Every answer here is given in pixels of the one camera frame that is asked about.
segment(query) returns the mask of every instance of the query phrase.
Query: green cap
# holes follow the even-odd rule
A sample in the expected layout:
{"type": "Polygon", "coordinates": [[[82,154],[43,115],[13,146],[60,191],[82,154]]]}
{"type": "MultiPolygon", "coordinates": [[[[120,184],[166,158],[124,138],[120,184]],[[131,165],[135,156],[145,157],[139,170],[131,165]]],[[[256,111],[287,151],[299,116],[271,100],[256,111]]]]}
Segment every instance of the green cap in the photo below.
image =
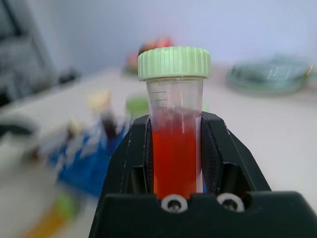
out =
{"type": "Polygon", "coordinates": [[[140,113],[140,112],[148,112],[149,104],[147,96],[136,95],[129,97],[126,101],[125,105],[127,111],[131,114],[140,113]]]}
{"type": "Polygon", "coordinates": [[[146,51],[138,58],[139,80],[158,77],[211,76],[208,51],[197,47],[165,47],[146,51]]]}

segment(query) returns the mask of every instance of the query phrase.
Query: red object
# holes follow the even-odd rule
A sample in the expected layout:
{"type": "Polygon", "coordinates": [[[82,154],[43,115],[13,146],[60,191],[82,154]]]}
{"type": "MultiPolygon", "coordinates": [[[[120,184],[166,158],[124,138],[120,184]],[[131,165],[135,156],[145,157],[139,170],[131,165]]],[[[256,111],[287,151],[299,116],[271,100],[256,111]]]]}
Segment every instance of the red object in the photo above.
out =
{"type": "Polygon", "coordinates": [[[183,113],[172,114],[172,122],[163,122],[152,132],[154,193],[158,199],[170,194],[189,199],[198,191],[197,179],[201,176],[201,158],[196,151],[196,118],[201,115],[191,113],[184,118],[183,113]]]}

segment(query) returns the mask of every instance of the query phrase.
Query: white table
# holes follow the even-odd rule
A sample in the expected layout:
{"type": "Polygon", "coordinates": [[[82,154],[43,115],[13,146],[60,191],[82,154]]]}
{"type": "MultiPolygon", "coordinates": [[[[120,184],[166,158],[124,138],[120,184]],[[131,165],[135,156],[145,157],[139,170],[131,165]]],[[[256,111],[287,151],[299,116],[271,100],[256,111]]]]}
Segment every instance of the white table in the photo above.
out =
{"type": "MultiPolygon", "coordinates": [[[[298,191],[317,211],[317,87],[306,87],[291,95],[255,97],[228,87],[224,76],[225,69],[216,67],[212,79],[205,81],[204,101],[210,112],[223,118],[250,149],[272,190],[298,191]]],[[[94,117],[86,100],[102,89],[111,91],[114,111],[124,115],[126,96],[145,93],[146,88],[136,77],[114,68],[11,105],[1,111],[0,117],[28,116],[39,125],[40,137],[72,117],[90,125],[94,117]]],[[[42,169],[21,169],[18,165],[15,169],[20,172],[14,179],[0,182],[0,214],[8,214],[0,218],[0,237],[12,237],[27,227],[57,194],[53,179],[42,169]]],[[[96,204],[96,199],[90,199],[61,237],[88,237],[96,204]]]]}

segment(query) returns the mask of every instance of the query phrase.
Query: red liquid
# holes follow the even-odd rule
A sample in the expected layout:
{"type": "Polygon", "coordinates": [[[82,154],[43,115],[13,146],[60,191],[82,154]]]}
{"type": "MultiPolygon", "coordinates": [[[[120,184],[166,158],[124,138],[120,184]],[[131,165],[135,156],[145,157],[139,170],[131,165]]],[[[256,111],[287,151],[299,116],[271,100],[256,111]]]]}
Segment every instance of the red liquid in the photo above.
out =
{"type": "Polygon", "coordinates": [[[201,115],[182,112],[160,116],[165,116],[165,121],[156,123],[152,132],[154,193],[158,199],[170,194],[190,198],[192,193],[197,192],[201,171],[201,163],[197,162],[201,158],[197,158],[196,150],[196,118],[201,115]]]}

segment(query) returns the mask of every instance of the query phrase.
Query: white label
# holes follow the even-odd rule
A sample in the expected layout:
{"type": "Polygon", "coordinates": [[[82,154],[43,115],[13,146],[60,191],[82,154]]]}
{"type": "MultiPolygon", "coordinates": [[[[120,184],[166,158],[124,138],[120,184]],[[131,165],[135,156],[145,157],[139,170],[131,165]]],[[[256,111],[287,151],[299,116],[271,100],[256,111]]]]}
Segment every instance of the white label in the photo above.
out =
{"type": "Polygon", "coordinates": [[[201,158],[201,123],[202,118],[196,118],[196,192],[203,192],[203,171],[201,158]]]}

